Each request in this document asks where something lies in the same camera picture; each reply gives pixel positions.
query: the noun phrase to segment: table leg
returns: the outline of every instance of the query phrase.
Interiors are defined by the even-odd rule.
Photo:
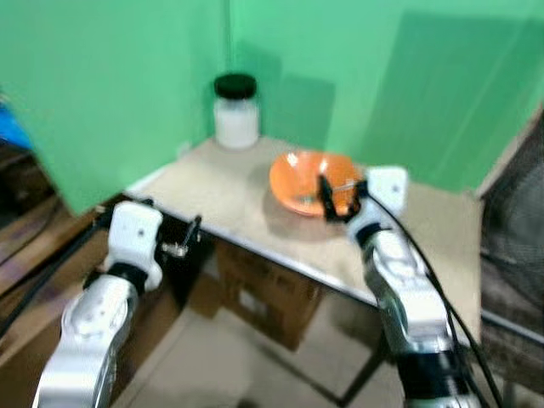
[[[363,368],[361,368],[359,374],[357,374],[357,377],[353,380],[344,395],[338,399],[337,406],[340,408],[347,407],[388,356],[388,341],[385,337],[385,333],[382,331],[374,353],[372,353],[371,358],[366,362]]]
[[[515,408],[516,406],[516,384],[508,379],[504,380],[502,403],[504,408]]]

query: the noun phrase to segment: cardboard box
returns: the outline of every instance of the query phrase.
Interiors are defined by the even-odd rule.
[[[296,350],[322,297],[321,286],[238,246],[217,244],[224,306]]]

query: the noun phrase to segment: black cable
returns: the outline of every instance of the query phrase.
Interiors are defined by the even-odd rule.
[[[436,282],[438,283],[438,285],[433,284],[433,286],[436,289],[436,291],[439,293],[439,296],[442,299],[442,302],[444,302],[444,304],[445,304],[446,316],[447,316],[447,319],[448,319],[448,326],[450,327],[450,330],[451,330],[451,337],[453,339],[453,349],[454,349],[454,352],[455,352],[455,356],[457,357],[457,361],[459,362],[460,367],[462,368],[462,373],[463,373],[465,379],[468,382],[468,386],[473,391],[473,393],[476,395],[476,398],[478,398],[478,401],[479,401],[480,405],[482,406],[482,408],[488,408],[489,404],[485,400],[485,397],[482,394],[482,391],[479,389],[478,384],[476,384],[476,382],[474,381],[474,377],[472,375],[472,372],[470,372],[468,370],[468,364],[467,364],[467,360],[465,359],[465,353],[464,353],[464,350],[462,349],[461,344],[459,343],[459,337],[457,336],[457,330],[456,330],[456,328],[455,328],[455,326],[453,324],[453,319],[451,318],[451,308],[449,308],[446,305],[447,299],[446,299],[446,297],[444,295],[444,291],[442,291],[442,286],[438,282],[438,278],[437,278]]]
[[[408,239],[408,241],[414,246],[417,253],[422,258],[422,261],[425,264],[427,272],[428,272],[427,276],[428,276],[429,280],[431,281],[431,283],[433,284],[436,291],[439,293],[440,297],[442,298],[442,301],[445,304],[447,315],[448,315],[448,324],[450,325],[451,332],[452,332],[452,337],[453,337],[453,341],[454,341],[454,347],[460,347],[460,346],[459,346],[459,340],[458,340],[457,335],[456,335],[456,329],[453,326],[453,320],[451,318],[451,315],[453,315],[455,317],[455,319],[459,323],[459,326],[461,327],[461,329],[463,330],[463,332],[467,336],[468,342],[470,343],[470,347],[471,347],[472,351],[474,352],[474,355],[476,356],[476,360],[478,361],[479,366],[481,367],[482,371],[484,372],[485,381],[487,382],[487,385],[489,386],[489,388],[491,390],[491,393],[493,394],[493,398],[494,398],[497,406],[499,408],[502,408],[503,405],[502,405],[501,393],[500,393],[498,387],[495,384],[495,380],[493,378],[493,375],[491,374],[490,368],[487,365],[487,362],[485,360],[483,351],[480,349],[480,346],[476,343],[476,340],[474,340],[473,335],[470,333],[470,331],[467,328],[467,325],[465,325],[464,321],[461,319],[461,316],[457,313],[456,309],[453,307],[453,305],[450,303],[447,296],[445,295],[444,289],[440,285],[439,279],[436,276],[436,274],[434,273],[433,267],[431,266],[431,264],[428,261],[427,257],[423,253],[422,249],[419,247],[419,245],[417,245],[416,240],[414,240],[414,238],[411,236],[410,232],[399,221],[399,219],[396,218],[389,211],[388,208],[386,208],[377,198],[372,196],[369,192],[366,192],[366,194],[367,194],[368,198],[370,198],[372,201],[374,201],[397,224],[397,226],[400,228],[402,233],[405,235],[405,237]],[[478,399],[481,398],[482,401],[484,401],[483,400],[483,395],[479,392],[479,389],[476,386],[475,382],[473,381],[473,378],[472,378],[472,380],[469,380],[469,383],[471,383],[470,384],[471,387],[474,386],[477,389],[477,391],[475,391],[475,393],[476,393],[476,396],[478,397]]]
[[[31,273],[26,274],[21,279],[17,280],[6,291],[4,291],[4,292],[2,292],[2,294],[0,294],[0,303],[3,302],[5,298],[8,298],[9,296],[11,296],[11,294],[13,292],[15,292],[17,289],[22,287],[26,282],[30,281],[31,279],[36,277],[36,275],[40,274],[41,272],[43,272],[43,269],[35,269]]]
[[[8,332],[9,328],[14,324],[14,322],[17,320],[17,318],[20,316],[26,306],[28,306],[28,304],[36,296],[38,291],[42,289],[49,281],[49,279],[51,279],[51,277],[55,274],[55,272],[57,272],[60,266],[64,262],[66,262],[66,260],[68,260],[78,249],[80,249],[97,230],[106,226],[107,223],[110,221],[111,216],[108,213],[102,214],[91,228],[87,229],[87,231],[80,235],[79,238],[72,242],[68,249],[66,249],[66,251],[62,255],[60,255],[60,257],[56,261],[51,263],[43,271],[36,284],[31,289],[29,289],[27,293],[25,293],[23,298],[20,300],[17,306],[15,306],[15,308],[12,310],[6,320],[2,322],[2,325],[0,326],[0,339],[2,339],[6,332]]]
[[[0,268],[2,268],[9,260],[13,259],[15,255],[17,255],[19,252],[21,252],[23,249],[28,247],[28,245],[33,242],[43,231],[45,231],[48,226],[53,222],[55,215],[61,208],[61,201],[58,198],[57,202],[53,206],[52,210],[49,212],[49,215],[47,219],[43,222],[42,226],[25,242],[19,246],[15,251],[11,252],[6,258],[4,258],[2,261],[0,261]]]

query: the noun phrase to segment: jar lid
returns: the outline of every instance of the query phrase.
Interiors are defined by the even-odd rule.
[[[226,99],[249,99],[257,92],[257,81],[247,74],[218,76],[213,82],[215,93]]]

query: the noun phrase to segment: black band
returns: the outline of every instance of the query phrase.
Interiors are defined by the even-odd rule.
[[[144,294],[147,274],[142,269],[138,269],[128,263],[114,263],[111,268],[108,269],[107,274],[129,281],[134,285],[140,296]]]
[[[363,227],[355,236],[359,247],[362,249],[368,242],[370,237],[381,230],[383,230],[383,228],[380,226],[379,223],[368,224],[366,227]]]
[[[468,394],[467,383],[452,351],[400,355],[397,365],[408,400]]]

